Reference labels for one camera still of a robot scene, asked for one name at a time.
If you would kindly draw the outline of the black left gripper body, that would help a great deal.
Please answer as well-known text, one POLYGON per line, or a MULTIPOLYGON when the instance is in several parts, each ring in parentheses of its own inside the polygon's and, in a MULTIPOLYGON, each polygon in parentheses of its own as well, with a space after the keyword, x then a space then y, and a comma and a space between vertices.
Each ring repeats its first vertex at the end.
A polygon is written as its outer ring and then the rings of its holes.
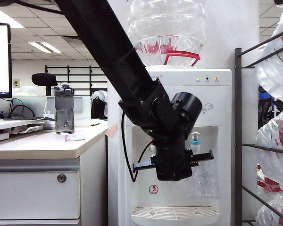
POLYGON ((191 150, 185 147, 184 138, 169 139, 166 141, 153 141, 156 155, 151 157, 151 163, 156 169, 183 170, 191 168, 191 150))

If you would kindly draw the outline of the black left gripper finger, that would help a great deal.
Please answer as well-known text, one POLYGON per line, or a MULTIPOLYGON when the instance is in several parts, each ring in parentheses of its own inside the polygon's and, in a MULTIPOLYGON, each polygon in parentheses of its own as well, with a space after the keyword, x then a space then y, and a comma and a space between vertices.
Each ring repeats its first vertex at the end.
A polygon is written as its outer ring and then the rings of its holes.
POLYGON ((151 161, 136 162, 133 164, 133 171, 152 169, 153 164, 151 161))
POLYGON ((201 161, 209 161, 212 159, 214 159, 212 150, 210 150, 208 153, 194 154, 192 156, 192 165, 198 165, 201 161))

